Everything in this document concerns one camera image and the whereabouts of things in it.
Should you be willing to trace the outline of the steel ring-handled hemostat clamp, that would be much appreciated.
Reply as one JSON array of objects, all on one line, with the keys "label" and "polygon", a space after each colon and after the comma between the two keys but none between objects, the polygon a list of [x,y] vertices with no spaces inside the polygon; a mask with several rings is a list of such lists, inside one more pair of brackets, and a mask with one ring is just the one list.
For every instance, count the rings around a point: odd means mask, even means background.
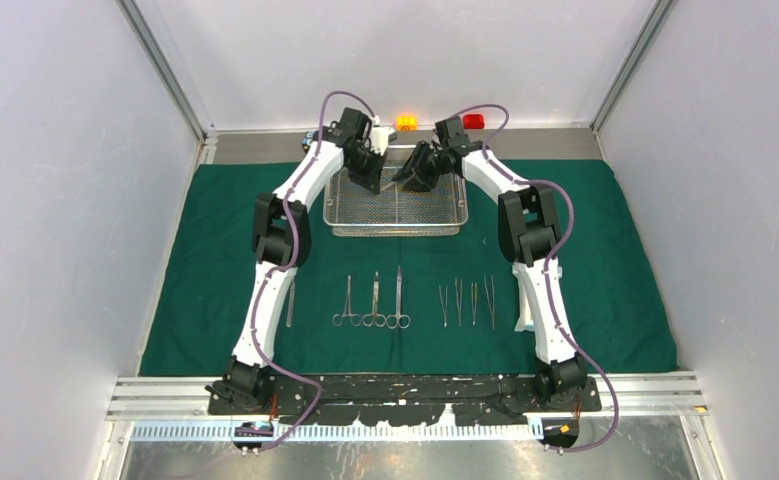
[{"label": "steel ring-handled hemostat clamp", "polygon": [[331,323],[333,326],[341,327],[345,323],[358,327],[362,325],[362,318],[355,314],[352,308],[352,276],[348,275],[346,279],[345,302],[341,313],[334,314]]}]

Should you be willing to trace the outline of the white sterile packet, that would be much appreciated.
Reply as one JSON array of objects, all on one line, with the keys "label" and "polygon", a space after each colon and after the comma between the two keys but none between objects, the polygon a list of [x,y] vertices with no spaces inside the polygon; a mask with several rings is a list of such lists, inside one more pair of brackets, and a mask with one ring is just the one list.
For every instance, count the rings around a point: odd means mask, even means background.
[{"label": "white sterile packet", "polygon": [[518,306],[519,306],[519,314],[518,314],[518,318],[514,330],[516,332],[523,332],[523,331],[534,332],[535,327],[532,319],[530,302],[528,299],[528,294],[526,292],[526,289],[524,288],[524,283],[521,280],[521,274],[517,270],[514,270],[513,276],[515,277],[517,282]]}]

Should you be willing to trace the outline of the small steel scissors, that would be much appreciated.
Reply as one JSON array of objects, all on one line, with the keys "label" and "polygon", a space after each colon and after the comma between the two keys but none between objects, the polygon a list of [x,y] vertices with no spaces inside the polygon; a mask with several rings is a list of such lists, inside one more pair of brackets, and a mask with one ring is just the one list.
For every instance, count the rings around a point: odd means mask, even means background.
[{"label": "small steel scissors", "polygon": [[380,281],[379,281],[379,273],[376,272],[374,274],[374,279],[372,283],[372,293],[371,293],[371,302],[370,302],[370,311],[367,312],[362,317],[362,322],[364,326],[367,327],[384,327],[386,325],[386,316],[383,314],[380,314],[379,309],[379,288],[380,288]]}]

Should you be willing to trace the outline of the steel needle holder clamp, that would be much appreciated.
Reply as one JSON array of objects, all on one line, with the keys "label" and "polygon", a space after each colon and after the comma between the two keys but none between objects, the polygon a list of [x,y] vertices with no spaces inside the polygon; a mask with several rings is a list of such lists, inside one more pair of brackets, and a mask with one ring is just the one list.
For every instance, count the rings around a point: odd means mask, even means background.
[{"label": "steel needle holder clamp", "polygon": [[477,325],[477,316],[478,316],[478,306],[479,306],[479,288],[477,282],[472,282],[470,284],[470,305],[471,305],[471,316],[472,316],[472,325]]}]

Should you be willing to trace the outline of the long steel probe rod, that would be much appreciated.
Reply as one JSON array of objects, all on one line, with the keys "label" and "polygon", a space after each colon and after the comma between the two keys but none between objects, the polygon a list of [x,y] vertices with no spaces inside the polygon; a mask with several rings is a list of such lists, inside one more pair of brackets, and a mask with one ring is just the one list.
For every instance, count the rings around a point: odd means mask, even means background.
[{"label": "long steel probe rod", "polygon": [[287,310],[286,310],[286,319],[285,319],[286,328],[291,328],[292,326],[295,295],[296,295],[296,283],[293,281],[289,287],[288,296],[287,296]]}]

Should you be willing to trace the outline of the green surgical drape cloth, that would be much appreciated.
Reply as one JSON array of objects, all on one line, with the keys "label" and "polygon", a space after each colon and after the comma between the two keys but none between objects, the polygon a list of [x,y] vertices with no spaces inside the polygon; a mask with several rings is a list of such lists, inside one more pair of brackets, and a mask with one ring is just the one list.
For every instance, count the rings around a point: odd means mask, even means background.
[{"label": "green surgical drape cloth", "polygon": [[[512,160],[530,179],[561,185],[573,202],[575,225],[559,253],[561,289],[577,343],[609,373],[657,373],[677,368],[677,348],[654,274],[613,171],[600,160]],[[195,174],[141,359],[143,376],[218,376],[243,328],[254,285],[253,203],[280,185],[289,164],[205,165]],[[497,242],[496,205],[468,190],[470,217],[456,235],[346,238],[322,215],[310,215],[312,249],[296,275],[291,328],[286,311],[275,337],[274,361],[296,373],[531,373],[535,341],[514,330],[515,278]],[[379,313],[395,311],[403,272],[406,329],[333,326],[352,276],[352,308],[370,311],[379,273]],[[492,330],[484,278],[494,276]],[[457,325],[454,279],[464,282]],[[477,325],[470,284],[478,283]],[[447,286],[448,327],[438,287]]]}]

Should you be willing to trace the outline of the steel scalpel handle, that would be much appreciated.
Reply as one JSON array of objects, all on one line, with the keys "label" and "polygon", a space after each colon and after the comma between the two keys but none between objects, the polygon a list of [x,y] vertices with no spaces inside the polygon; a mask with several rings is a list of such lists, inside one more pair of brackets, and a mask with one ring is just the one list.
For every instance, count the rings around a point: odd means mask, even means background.
[{"label": "steel scalpel handle", "polygon": [[394,187],[398,183],[402,183],[406,181],[408,178],[409,178],[409,174],[407,170],[405,168],[400,168],[394,173],[394,175],[390,178],[390,180],[385,185],[382,185],[380,187],[380,191],[381,192],[386,191]]}]

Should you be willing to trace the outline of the metal mesh instrument tray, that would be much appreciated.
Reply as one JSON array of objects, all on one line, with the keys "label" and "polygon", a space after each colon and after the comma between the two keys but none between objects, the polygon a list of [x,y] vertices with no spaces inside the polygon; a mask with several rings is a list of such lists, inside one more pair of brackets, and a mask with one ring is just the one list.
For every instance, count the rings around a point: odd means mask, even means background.
[{"label": "metal mesh instrument tray", "polygon": [[[380,187],[400,169],[411,145],[391,146]],[[437,237],[459,233],[469,218],[465,181],[443,176],[430,192],[404,191],[402,185],[375,195],[354,184],[345,169],[324,189],[323,220],[339,237]]]}]

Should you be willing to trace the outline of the steel ring-handled scissors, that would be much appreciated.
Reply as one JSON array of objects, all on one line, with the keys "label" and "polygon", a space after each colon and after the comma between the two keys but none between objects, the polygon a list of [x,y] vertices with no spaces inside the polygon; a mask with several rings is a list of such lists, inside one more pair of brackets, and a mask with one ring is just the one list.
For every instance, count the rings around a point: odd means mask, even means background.
[{"label": "steel ring-handled scissors", "polygon": [[395,282],[395,311],[387,316],[387,327],[389,329],[406,329],[411,325],[411,318],[403,312],[403,272],[398,267]]}]

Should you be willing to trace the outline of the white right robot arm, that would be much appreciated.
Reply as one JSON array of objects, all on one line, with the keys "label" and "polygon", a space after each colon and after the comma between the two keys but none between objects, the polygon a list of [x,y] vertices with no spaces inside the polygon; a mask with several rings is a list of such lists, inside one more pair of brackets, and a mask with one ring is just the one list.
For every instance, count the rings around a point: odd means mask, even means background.
[{"label": "white right robot arm", "polygon": [[588,378],[560,287],[557,254],[571,233],[559,221],[555,195],[561,188],[510,170],[482,141],[469,137],[459,116],[437,122],[434,133],[433,141],[416,144],[396,177],[429,191],[441,177],[455,174],[496,204],[498,245],[518,283],[517,328],[535,335],[535,395],[545,408],[561,410]]}]

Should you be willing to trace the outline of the steel surgical forceps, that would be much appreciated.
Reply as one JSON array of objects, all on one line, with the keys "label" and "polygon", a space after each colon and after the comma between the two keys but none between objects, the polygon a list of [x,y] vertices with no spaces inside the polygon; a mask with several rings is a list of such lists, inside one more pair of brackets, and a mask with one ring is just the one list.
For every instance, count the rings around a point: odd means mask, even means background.
[{"label": "steel surgical forceps", "polygon": [[448,300],[449,300],[448,287],[439,286],[438,293],[439,293],[440,305],[442,310],[443,327],[447,328],[448,327]]}]

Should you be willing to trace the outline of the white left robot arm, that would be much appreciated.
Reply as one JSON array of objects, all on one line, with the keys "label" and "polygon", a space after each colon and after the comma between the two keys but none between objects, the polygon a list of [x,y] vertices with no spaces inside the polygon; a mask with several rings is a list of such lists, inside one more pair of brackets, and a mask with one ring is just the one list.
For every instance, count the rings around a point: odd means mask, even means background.
[{"label": "white left robot arm", "polygon": [[284,183],[254,202],[251,247],[255,281],[239,339],[221,379],[207,386],[213,409],[263,412],[272,398],[275,337],[281,312],[299,267],[309,256],[309,212],[328,181],[347,170],[352,181],[377,194],[394,127],[375,116],[344,109],[320,125],[304,159]]}]

